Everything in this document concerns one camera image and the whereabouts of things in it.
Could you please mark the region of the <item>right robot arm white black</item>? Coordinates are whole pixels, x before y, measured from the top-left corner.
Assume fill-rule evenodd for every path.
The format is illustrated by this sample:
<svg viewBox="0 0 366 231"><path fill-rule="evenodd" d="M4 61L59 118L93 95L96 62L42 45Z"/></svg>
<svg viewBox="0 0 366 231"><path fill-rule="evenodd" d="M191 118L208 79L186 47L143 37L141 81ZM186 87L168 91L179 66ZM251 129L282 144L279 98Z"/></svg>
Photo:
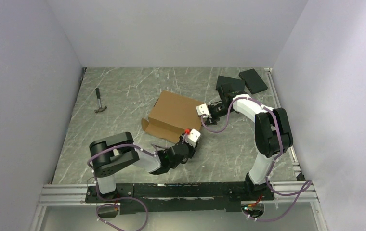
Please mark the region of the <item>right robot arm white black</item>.
<svg viewBox="0 0 366 231"><path fill-rule="evenodd" d="M279 157L293 145L288 115L283 108L268 107L245 91L233 90L231 84L217 88L220 100L196 107L202 124L216 124L220 117L239 113L254 122L257 157L245 177L245 196L255 200L268 188L271 172Z"/></svg>

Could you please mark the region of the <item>brown cardboard box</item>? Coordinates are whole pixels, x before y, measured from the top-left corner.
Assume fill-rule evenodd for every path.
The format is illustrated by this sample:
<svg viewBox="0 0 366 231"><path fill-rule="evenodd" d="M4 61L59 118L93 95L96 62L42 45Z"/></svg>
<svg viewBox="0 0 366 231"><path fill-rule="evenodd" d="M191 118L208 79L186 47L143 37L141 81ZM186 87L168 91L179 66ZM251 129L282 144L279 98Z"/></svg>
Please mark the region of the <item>brown cardboard box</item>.
<svg viewBox="0 0 366 231"><path fill-rule="evenodd" d="M202 104L198 100L162 91L147 119L141 119L142 130L157 138L177 143L186 129L201 129L196 107Z"/></svg>

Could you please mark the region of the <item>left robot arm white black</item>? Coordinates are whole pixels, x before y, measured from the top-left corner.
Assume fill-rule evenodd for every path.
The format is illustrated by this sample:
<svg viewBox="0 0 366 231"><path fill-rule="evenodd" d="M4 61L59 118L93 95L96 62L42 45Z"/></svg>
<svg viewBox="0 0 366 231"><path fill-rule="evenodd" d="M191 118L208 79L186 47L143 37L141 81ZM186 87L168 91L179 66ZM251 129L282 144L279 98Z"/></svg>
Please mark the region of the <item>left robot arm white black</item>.
<svg viewBox="0 0 366 231"><path fill-rule="evenodd" d="M198 130L187 129L171 147L153 144L153 152L135 144L130 132L92 142L89 145L91 158L87 165L98 186L98 196L105 202L113 201L117 196L115 173L130 165L142 168L149 174L160 175L185 164L194 156L200 138Z"/></svg>

